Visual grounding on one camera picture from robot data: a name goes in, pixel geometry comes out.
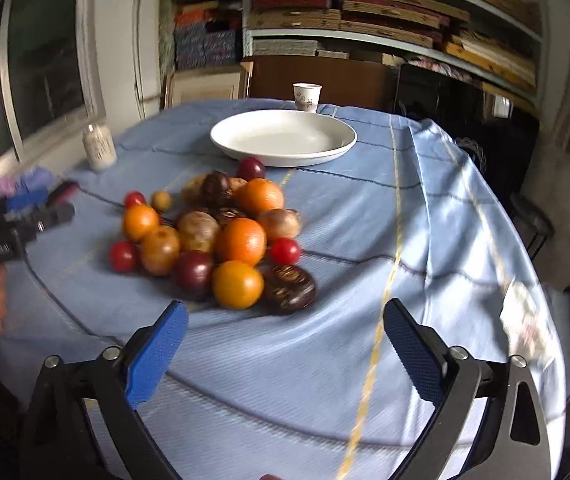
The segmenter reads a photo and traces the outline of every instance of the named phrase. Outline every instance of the table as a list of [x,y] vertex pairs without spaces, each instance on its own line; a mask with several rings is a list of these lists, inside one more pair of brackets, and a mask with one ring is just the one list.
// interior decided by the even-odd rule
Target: table
[[[178,192],[198,173],[233,173],[236,162],[210,143],[209,130],[230,115],[265,108],[293,104],[172,108],[119,137],[119,161],[110,170],[70,172],[84,190],[73,198],[76,218],[28,248],[30,266],[9,267],[0,376],[22,402],[47,355],[93,359],[152,324],[173,298],[167,280],[108,268],[108,248],[120,230],[115,204],[132,189]],[[496,361],[508,354],[498,319],[506,283],[526,284],[548,312],[508,216],[436,124],[334,105],[319,112],[354,127],[353,149],[326,164],[267,174],[283,186],[286,206],[301,213],[301,266],[318,282],[316,303],[289,317],[189,304],[188,335],[155,397],[140,408],[186,480],[266,473],[286,480],[387,479],[433,408],[419,399],[389,341],[376,336],[386,300],[400,298],[448,345]],[[368,374],[375,376],[372,388]],[[555,471],[564,430],[560,351],[534,375]],[[459,471],[483,402],[473,406],[443,478]],[[98,422],[96,431],[103,440]],[[113,448],[105,454],[123,474]]]

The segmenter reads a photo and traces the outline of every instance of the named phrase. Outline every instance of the blue gripper pad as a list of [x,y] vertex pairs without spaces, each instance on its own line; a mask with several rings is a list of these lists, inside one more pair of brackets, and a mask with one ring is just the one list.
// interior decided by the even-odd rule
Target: blue gripper pad
[[419,333],[420,327],[399,300],[391,300],[383,312],[385,333],[422,400],[436,407],[445,400],[438,361]]
[[127,368],[125,397],[133,410],[154,395],[183,341],[187,326],[188,314],[183,303],[172,301],[150,327],[151,334]]

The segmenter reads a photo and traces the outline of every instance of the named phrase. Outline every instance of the orange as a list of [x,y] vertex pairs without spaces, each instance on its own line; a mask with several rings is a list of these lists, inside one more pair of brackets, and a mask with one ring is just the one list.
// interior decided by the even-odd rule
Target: orange
[[127,240],[137,244],[159,224],[158,214],[149,205],[133,205],[123,215],[123,234]]
[[282,209],[285,198],[276,184],[264,178],[255,178],[242,187],[238,203],[250,215],[258,216],[263,211]]
[[251,307],[263,293],[263,276],[243,262],[224,262],[212,274],[212,291],[221,306],[242,310]]
[[267,236],[261,225],[249,218],[235,218],[217,240],[221,260],[237,260],[254,267],[263,259]]
[[143,238],[139,250],[140,263],[153,276],[169,276],[180,249],[176,229],[169,226],[158,227]]

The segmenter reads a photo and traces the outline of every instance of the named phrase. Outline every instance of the white paper cup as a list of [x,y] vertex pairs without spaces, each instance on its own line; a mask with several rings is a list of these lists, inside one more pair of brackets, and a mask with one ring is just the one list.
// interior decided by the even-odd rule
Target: white paper cup
[[318,100],[321,96],[320,85],[312,83],[294,83],[294,103],[296,110],[316,113]]

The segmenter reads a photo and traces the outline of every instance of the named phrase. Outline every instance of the plate rim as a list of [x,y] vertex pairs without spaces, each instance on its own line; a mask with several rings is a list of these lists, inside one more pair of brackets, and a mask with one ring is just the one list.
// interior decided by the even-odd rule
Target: plate rim
[[329,120],[333,120],[333,121],[338,121],[341,124],[344,124],[345,126],[347,126],[351,133],[353,134],[353,139],[350,140],[349,144],[345,144],[345,146],[341,146],[340,148],[334,148],[333,150],[326,150],[324,152],[314,152],[314,153],[290,153],[288,155],[286,154],[278,154],[278,153],[251,153],[248,152],[246,150],[238,150],[237,148],[232,148],[231,146],[225,146],[223,144],[221,144],[219,141],[217,141],[216,139],[214,139],[213,136],[213,131],[214,128],[216,128],[220,123],[227,121],[228,119],[231,119],[232,117],[237,117],[237,116],[242,116],[242,115],[246,115],[246,114],[253,114],[255,112],[270,112],[270,111],[274,111],[274,112],[287,112],[287,113],[294,113],[294,114],[309,114],[310,112],[302,112],[300,110],[282,110],[281,108],[267,108],[265,110],[249,110],[248,112],[241,112],[239,114],[234,114],[234,115],[230,115],[229,117],[226,117],[224,119],[221,119],[219,122],[217,122],[216,124],[214,124],[214,126],[212,126],[212,128],[209,130],[209,140],[211,140],[212,143],[214,143],[214,145],[219,149],[219,150],[232,150],[233,152],[237,152],[237,153],[249,153],[250,155],[254,155],[254,156],[271,156],[271,157],[277,157],[277,158],[298,158],[298,159],[309,159],[309,158],[318,158],[321,156],[331,156],[331,155],[335,155],[337,153],[340,152],[347,152],[348,150],[350,150],[354,144],[356,144],[356,141],[358,140],[358,134],[356,133],[356,130],[354,130],[354,128],[352,128],[349,124],[345,123],[344,121],[341,121],[340,119],[337,119],[336,117],[332,117],[332,116],[328,116],[328,115],[323,115],[323,114],[313,114],[313,115],[317,115],[319,117],[323,117],[325,119],[329,119]]

